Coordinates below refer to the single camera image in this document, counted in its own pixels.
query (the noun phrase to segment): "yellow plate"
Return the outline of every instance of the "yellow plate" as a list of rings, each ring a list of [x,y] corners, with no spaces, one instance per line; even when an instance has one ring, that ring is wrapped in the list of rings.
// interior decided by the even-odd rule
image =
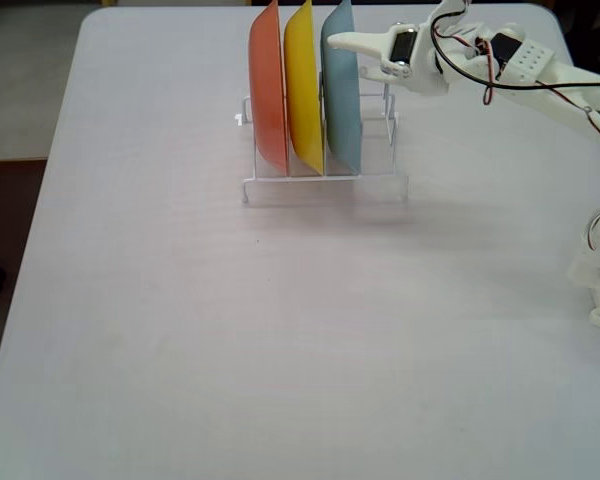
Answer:
[[[289,19],[284,30],[287,117],[293,149],[300,160],[324,174],[318,75],[313,50],[311,0]]]

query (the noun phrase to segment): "blue plate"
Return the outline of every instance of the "blue plate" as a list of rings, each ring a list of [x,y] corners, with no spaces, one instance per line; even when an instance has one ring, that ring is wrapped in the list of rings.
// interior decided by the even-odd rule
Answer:
[[[353,173],[360,173],[362,124],[358,59],[353,52],[336,50],[327,44],[329,36],[353,31],[351,0],[343,0],[322,25],[320,53],[329,149]]]

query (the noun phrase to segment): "orange plate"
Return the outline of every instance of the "orange plate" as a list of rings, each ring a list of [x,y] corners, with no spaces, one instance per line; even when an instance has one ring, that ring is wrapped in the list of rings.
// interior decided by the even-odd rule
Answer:
[[[256,145],[262,157],[289,175],[284,118],[278,1],[258,15],[249,34],[249,83]]]

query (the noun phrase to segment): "gray carpet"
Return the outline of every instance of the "gray carpet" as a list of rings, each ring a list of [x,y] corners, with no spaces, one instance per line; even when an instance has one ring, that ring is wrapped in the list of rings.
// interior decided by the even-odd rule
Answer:
[[[48,156],[80,23],[96,8],[0,8],[0,159]]]

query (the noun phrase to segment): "cable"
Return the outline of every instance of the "cable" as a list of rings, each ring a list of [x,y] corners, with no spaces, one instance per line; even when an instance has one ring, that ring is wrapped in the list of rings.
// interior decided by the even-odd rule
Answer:
[[[555,88],[551,87],[551,85],[547,85],[546,83],[542,83],[540,81],[537,81],[537,82],[540,85],[550,87],[549,90],[552,93],[554,93],[555,95],[557,95],[558,97],[560,97],[562,100],[564,100],[565,102],[567,102],[569,105],[572,105],[575,108],[577,108],[578,110],[581,110],[582,112],[584,112],[584,114],[587,116],[587,120],[589,121],[589,123],[591,124],[591,126],[600,135],[600,127],[598,127],[598,125],[596,125],[596,122],[593,121],[593,118],[591,118],[591,112],[594,111],[593,108],[591,108],[589,105],[587,105],[585,107],[581,107],[580,105],[578,105],[577,103],[575,103],[573,100],[571,100],[569,97],[567,97],[565,94],[563,94],[563,93],[557,91]]]
[[[495,82],[496,73],[493,69],[493,47],[491,46],[491,42],[489,40],[479,39],[480,44],[478,46],[480,48],[484,48],[487,52],[487,69],[489,71],[489,82]],[[493,101],[493,87],[485,87],[484,93],[482,94],[482,104],[483,105],[491,105]]]
[[[475,75],[471,75],[470,73],[464,71],[458,65],[453,63],[449,57],[444,53],[440,44],[438,43],[438,32],[437,32],[437,24],[440,20],[451,17],[459,17],[463,15],[467,11],[467,2],[465,0],[464,8],[462,11],[444,13],[442,15],[438,15],[431,22],[430,34],[431,34],[431,42],[433,43],[433,47],[436,49],[436,53],[456,72],[458,72],[463,77],[485,87],[498,88],[500,90],[551,90],[555,88],[567,88],[567,87],[600,87],[600,82],[576,82],[576,83],[551,83],[546,85],[507,85],[499,82],[492,82],[483,80]]]
[[[436,35],[438,36],[438,38],[453,38],[455,41],[461,43],[465,47],[471,48],[472,50],[475,50],[476,52],[480,53],[480,51],[474,45],[471,45],[469,42],[467,42],[464,38],[462,38],[459,35],[443,35],[437,29],[436,29]]]
[[[598,213],[598,215],[596,215],[596,218],[593,219],[593,221],[591,222],[591,225],[589,225],[589,230],[587,231],[587,243],[589,244],[589,249],[592,252],[595,252],[596,247],[593,245],[593,241],[591,240],[591,231],[595,228],[595,226],[598,224],[599,221],[600,221],[600,213]]]

